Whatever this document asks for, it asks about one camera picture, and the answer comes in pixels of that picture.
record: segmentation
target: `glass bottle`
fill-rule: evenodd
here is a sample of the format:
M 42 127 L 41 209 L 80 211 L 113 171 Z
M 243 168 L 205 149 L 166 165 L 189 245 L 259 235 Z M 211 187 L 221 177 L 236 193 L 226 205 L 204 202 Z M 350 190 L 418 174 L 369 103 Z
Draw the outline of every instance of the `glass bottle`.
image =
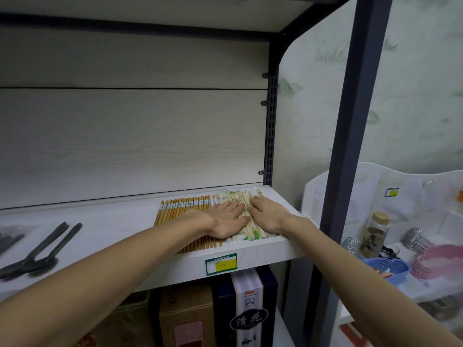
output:
M 389 215 L 383 212 L 374 212 L 363 233 L 360 253 L 362 253 L 365 258 L 378 257 L 388 232 Z

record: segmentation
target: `jar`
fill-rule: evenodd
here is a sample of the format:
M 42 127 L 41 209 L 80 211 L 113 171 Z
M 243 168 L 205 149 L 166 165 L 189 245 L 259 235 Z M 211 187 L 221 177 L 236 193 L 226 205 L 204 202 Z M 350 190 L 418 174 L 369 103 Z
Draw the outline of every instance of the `jar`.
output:
M 362 253 L 365 258 L 378 257 L 388 232 L 389 215 L 383 212 L 374 212 L 363 233 L 360 253 Z

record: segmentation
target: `metal shelf frame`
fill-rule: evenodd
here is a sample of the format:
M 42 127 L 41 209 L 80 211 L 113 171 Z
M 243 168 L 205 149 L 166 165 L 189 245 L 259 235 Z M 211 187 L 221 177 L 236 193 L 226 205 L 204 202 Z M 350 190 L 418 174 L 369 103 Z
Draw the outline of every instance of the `metal shelf frame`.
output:
M 11 13 L 0 13 L 0 25 L 268 42 L 269 67 L 263 73 L 268 80 L 268 93 L 267 100 L 261 103 L 267 106 L 265 155 L 259 174 L 263 174 L 264 185 L 271 186 L 280 61 L 294 40 L 349 0 L 307 1 L 321 3 L 312 5 L 278 33 Z M 320 224 L 320 229 L 337 243 L 349 206 L 391 3 L 392 0 L 357 0 Z M 330 296 L 330 286 L 314 267 L 304 321 L 304 346 L 329 346 L 336 317 L 336 310 L 329 309 Z

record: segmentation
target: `forearm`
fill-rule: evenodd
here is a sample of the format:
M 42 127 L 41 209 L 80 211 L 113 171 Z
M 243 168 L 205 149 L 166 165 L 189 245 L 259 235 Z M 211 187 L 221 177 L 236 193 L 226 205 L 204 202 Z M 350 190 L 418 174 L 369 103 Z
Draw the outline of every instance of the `forearm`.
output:
M 319 231 L 307 218 L 288 216 L 284 233 L 319 268 L 352 317 L 386 346 L 461 346 L 453 334 L 370 267 Z
M 187 212 L 29 286 L 0 304 L 2 344 L 37 346 L 50 343 L 66 331 L 88 332 L 133 292 L 165 256 L 202 236 L 204 229 L 203 217 L 198 212 Z

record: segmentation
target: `wood grain panel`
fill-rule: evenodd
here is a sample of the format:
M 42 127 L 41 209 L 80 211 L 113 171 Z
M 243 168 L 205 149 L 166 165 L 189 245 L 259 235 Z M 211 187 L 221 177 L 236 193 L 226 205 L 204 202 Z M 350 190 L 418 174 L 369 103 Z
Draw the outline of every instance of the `wood grain panel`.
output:
M 0 11 L 278 32 L 310 5 L 294 0 L 1 0 Z
M 266 94 L 0 90 L 0 208 L 262 182 Z
M 266 89 L 269 45 L 0 27 L 0 86 Z

